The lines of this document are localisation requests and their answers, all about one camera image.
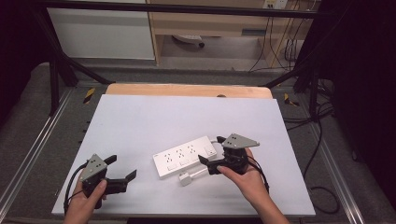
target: power strip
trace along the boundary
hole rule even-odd
[[[164,179],[175,172],[185,171],[200,164],[198,155],[213,159],[217,154],[209,138],[204,136],[178,147],[169,148],[153,155],[152,158],[160,179]]]

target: white cabinet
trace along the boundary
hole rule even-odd
[[[49,8],[49,15],[69,57],[155,60],[147,12]]]

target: white power cord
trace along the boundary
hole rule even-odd
[[[179,176],[178,176],[178,179],[180,180],[180,184],[181,184],[181,186],[187,186],[187,185],[189,185],[191,182],[192,182],[192,179],[196,176],[196,175],[198,175],[198,174],[200,174],[200,173],[203,173],[203,172],[205,172],[205,171],[207,171],[207,167],[206,168],[204,168],[204,169],[202,169],[202,170],[200,170],[200,171],[198,171],[198,172],[196,172],[196,173],[193,173],[193,174],[189,174],[189,173],[187,173],[187,172],[184,172],[184,173],[181,173]]]

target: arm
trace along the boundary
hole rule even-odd
[[[101,200],[106,190],[107,181],[102,180],[89,198],[82,192],[82,183],[77,181],[76,188],[64,218],[64,224],[86,224],[92,216],[98,200]]]
[[[253,158],[249,148],[246,148],[247,155]],[[244,197],[250,202],[257,211],[262,222],[265,224],[289,223],[283,216],[276,204],[270,198],[260,173],[249,165],[244,175],[239,175],[225,166],[219,166],[218,170],[231,179],[241,190]]]

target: white table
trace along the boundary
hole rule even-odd
[[[186,96],[103,95],[52,213],[62,215],[71,174],[93,153],[118,155],[107,177],[137,169],[127,192],[109,195],[95,213],[122,217],[251,217],[255,210],[223,175],[200,175],[182,187],[177,175],[160,180],[152,155],[207,135],[238,133],[259,141],[251,150],[288,217],[314,216],[276,100]],[[223,152],[215,144],[218,158]]]

